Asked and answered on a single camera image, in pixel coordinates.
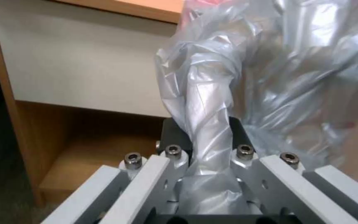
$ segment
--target bolt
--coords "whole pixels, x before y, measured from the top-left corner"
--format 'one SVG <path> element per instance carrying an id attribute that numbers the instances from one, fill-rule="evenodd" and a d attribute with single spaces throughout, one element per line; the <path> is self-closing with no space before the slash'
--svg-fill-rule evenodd
<path id="1" fill-rule="evenodd" d="M 131 152 L 124 157 L 125 168 L 130 170 L 139 169 L 142 167 L 142 156 L 140 153 Z"/>
<path id="2" fill-rule="evenodd" d="M 155 142 L 155 149 L 156 149 L 156 150 L 158 150 L 158 149 L 159 149 L 159 143 L 160 143 L 160 141 L 159 141 L 159 140 Z"/>
<path id="3" fill-rule="evenodd" d="M 182 156 L 182 148 L 178 145 L 169 145 L 165 148 L 165 156 L 170 159 L 180 159 Z"/>
<path id="4" fill-rule="evenodd" d="M 280 154 L 280 159 L 290 165 L 290 167 L 297 169 L 299 165 L 299 157 L 290 152 L 284 152 Z"/>
<path id="5" fill-rule="evenodd" d="M 237 158 L 244 159 L 244 160 L 250 160 L 253 158 L 255 150 L 252 146 L 249 145 L 239 145 L 237 146 Z"/>

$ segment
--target hole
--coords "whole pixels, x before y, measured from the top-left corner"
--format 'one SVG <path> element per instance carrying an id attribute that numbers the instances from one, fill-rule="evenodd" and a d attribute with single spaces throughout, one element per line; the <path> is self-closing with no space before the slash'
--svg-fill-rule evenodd
<path id="1" fill-rule="evenodd" d="M 165 180 L 165 182 L 164 182 L 164 190 L 166 190 L 167 187 L 168 187 L 168 180 Z"/>
<path id="2" fill-rule="evenodd" d="M 135 160 L 137 157 L 138 157 L 138 156 L 137 156 L 136 154 L 130 154 L 130 155 L 128 156 L 128 159 L 130 159 L 130 160 Z"/>
<path id="3" fill-rule="evenodd" d="M 287 159 L 295 159 L 295 156 L 294 155 L 291 155 L 291 154 L 285 154 L 285 157 L 287 158 Z"/>
<path id="4" fill-rule="evenodd" d="M 168 151 L 173 152 L 173 151 L 176 151 L 177 149 L 178 149 L 177 146 L 170 146 L 170 147 L 168 148 Z"/>
<path id="5" fill-rule="evenodd" d="M 250 151 L 251 147 L 250 146 L 241 146 L 241 149 L 244 151 Z"/>
<path id="6" fill-rule="evenodd" d="M 267 214 L 267 209 L 266 209 L 266 206 L 264 204 L 261 204 L 259 209 L 263 214 Z"/>
<path id="7" fill-rule="evenodd" d="M 277 222 L 269 217 L 260 217 L 256 220 L 256 224 L 276 224 Z"/>
<path id="8" fill-rule="evenodd" d="M 167 224 L 189 224 L 184 218 L 174 216 L 170 218 Z"/>
<path id="9" fill-rule="evenodd" d="M 269 189 L 269 186 L 267 185 L 267 181 L 266 180 L 262 180 L 262 187 L 264 188 L 264 189 Z"/>

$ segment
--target metal bracket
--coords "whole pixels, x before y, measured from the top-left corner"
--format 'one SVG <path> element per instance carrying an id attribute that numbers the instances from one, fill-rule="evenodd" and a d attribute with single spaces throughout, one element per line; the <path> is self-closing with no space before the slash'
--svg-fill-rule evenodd
<path id="1" fill-rule="evenodd" d="M 305 172 L 303 176 L 349 214 L 358 219 L 358 183 L 333 166 Z"/>
<path id="2" fill-rule="evenodd" d="M 231 161 L 231 168 L 261 202 L 263 213 L 294 213 L 303 223 L 358 223 L 278 156 Z"/>
<path id="3" fill-rule="evenodd" d="M 152 155 L 100 224 L 144 223 L 151 212 L 163 210 L 176 182 L 173 161 Z"/>
<path id="4" fill-rule="evenodd" d="M 93 223 L 117 200 L 129 183 L 126 172 L 101 166 L 72 193 L 42 224 Z"/>

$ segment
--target dark floor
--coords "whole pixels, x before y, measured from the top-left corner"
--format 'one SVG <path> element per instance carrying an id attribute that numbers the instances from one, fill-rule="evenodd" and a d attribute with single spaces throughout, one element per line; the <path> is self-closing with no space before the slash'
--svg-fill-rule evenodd
<path id="1" fill-rule="evenodd" d="M 37 208 L 0 92 L 0 223 L 40 223 L 54 206 Z"/>

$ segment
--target plastic bag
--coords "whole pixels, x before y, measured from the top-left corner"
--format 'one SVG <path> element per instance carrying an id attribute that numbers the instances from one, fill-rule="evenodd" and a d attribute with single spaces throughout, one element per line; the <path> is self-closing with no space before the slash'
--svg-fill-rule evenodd
<path id="1" fill-rule="evenodd" d="M 228 1 L 178 30 L 156 68 L 162 101 L 193 142 L 178 213 L 247 213 L 228 117 L 261 156 L 340 162 L 358 120 L 358 1 Z"/>

